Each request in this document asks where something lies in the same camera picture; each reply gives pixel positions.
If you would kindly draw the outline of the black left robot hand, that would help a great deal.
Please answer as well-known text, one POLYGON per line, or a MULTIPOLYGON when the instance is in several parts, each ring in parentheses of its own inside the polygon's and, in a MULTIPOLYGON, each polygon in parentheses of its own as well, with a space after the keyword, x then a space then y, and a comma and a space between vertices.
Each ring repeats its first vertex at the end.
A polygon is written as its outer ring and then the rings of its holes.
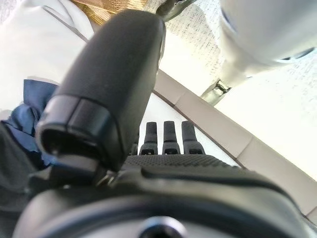
POLYGON ((36 128, 52 165, 31 175, 15 238, 307 238, 294 200, 207 155, 129 156, 165 24, 125 10, 87 43, 36 128))

